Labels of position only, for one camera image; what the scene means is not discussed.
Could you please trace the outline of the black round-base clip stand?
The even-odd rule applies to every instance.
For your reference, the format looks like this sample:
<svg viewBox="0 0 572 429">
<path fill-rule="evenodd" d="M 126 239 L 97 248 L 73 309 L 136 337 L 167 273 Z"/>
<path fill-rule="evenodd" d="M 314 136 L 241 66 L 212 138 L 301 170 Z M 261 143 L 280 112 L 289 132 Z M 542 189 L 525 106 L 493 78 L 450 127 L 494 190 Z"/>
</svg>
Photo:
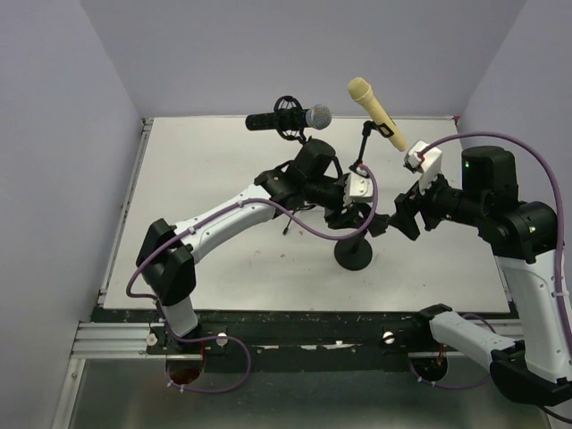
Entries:
<svg viewBox="0 0 572 429">
<path fill-rule="evenodd" d="M 333 249 L 337 264 L 349 271 L 360 271 L 368 267 L 373 259 L 373 248 L 366 236 L 375 238 L 386 233 L 389 219 L 388 214 L 376 214 L 368 227 L 356 237 L 338 241 Z"/>
</svg>

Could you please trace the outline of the black microphone with silver grille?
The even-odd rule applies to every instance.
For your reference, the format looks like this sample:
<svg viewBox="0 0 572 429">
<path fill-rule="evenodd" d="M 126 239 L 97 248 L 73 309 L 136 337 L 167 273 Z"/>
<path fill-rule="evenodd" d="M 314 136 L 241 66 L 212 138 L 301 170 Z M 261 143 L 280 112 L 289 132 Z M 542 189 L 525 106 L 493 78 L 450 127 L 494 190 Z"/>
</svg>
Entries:
<svg viewBox="0 0 572 429">
<path fill-rule="evenodd" d="M 246 117 L 245 125 L 250 131 L 296 131 L 305 128 L 323 130 L 331 122 L 330 109 L 325 105 L 315 105 L 309 109 L 291 107 L 267 114 L 251 114 Z"/>
</svg>

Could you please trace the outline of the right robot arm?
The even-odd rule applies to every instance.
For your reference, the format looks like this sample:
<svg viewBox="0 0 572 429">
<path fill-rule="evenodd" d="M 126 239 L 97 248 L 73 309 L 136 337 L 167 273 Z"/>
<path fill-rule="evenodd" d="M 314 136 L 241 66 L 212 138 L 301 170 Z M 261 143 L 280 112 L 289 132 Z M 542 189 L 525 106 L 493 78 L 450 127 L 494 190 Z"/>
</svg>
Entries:
<svg viewBox="0 0 572 429">
<path fill-rule="evenodd" d="M 462 187 L 424 165 L 407 193 L 394 200 L 390 225 L 411 240 L 416 217 L 431 231 L 450 221 L 474 227 L 496 259 L 517 308 L 523 338 L 514 341 L 464 319 L 443 304 L 413 315 L 407 339 L 423 350 L 451 346 L 486 369 L 500 393 L 516 403 L 554 407 L 571 398 L 571 353 L 565 330 L 571 306 L 565 281 L 555 274 L 557 214 L 518 198 L 516 161 L 501 147 L 471 147 L 461 154 Z"/>
</svg>

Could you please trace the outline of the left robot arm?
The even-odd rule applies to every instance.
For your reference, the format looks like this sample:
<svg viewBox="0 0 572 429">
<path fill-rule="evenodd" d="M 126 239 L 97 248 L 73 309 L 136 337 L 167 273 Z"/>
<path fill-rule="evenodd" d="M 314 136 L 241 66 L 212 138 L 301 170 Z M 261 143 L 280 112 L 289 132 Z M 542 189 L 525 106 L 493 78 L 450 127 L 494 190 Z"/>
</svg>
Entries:
<svg viewBox="0 0 572 429">
<path fill-rule="evenodd" d="M 168 343 L 178 352 L 192 351 L 198 342 L 198 317 L 191 301 L 196 288 L 196 266 L 226 241 L 261 223 L 286 215 L 294 223 L 305 204 L 324 209 L 331 229 L 346 235 L 328 235 L 309 225 L 300 226 L 324 240 L 351 240 L 367 232 L 375 217 L 378 186 L 371 170 L 357 164 L 343 172 L 335 149 L 320 139 L 310 139 L 296 156 L 258 174 L 237 196 L 204 214 L 169 224 L 154 221 L 147 229 L 136 259 L 136 271 L 126 293 L 143 278 L 151 299 L 165 320 Z"/>
</svg>

